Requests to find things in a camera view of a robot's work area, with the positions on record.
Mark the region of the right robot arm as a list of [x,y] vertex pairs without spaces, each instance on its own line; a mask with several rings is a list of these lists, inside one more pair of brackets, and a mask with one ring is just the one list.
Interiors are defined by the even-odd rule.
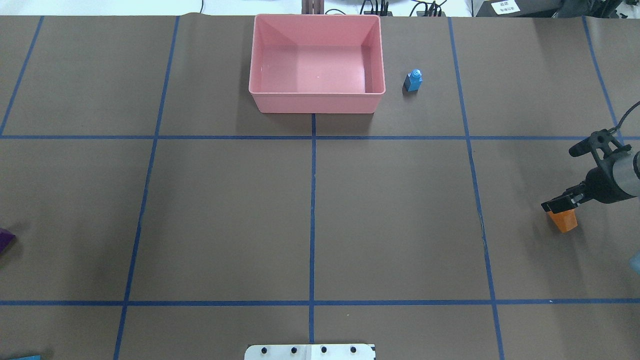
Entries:
[[622,150],[606,157],[599,157],[598,153],[594,153],[594,160],[596,166],[587,172],[582,182],[567,188],[560,196],[541,203],[542,209],[560,214],[592,200],[601,204],[613,204],[638,198],[638,152]]

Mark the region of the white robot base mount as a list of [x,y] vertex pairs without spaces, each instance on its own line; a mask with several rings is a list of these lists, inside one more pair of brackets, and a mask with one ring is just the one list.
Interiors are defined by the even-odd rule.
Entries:
[[255,344],[247,347],[245,360],[375,360],[374,344]]

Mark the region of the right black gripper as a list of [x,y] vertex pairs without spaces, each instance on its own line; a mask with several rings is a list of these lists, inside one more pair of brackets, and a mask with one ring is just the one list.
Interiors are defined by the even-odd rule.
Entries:
[[573,200],[578,204],[589,201],[613,204],[624,200],[624,192],[613,180],[613,172],[611,170],[595,167],[588,171],[585,180],[576,186],[566,189],[564,194],[543,202],[541,207],[544,211],[561,214],[574,209]]

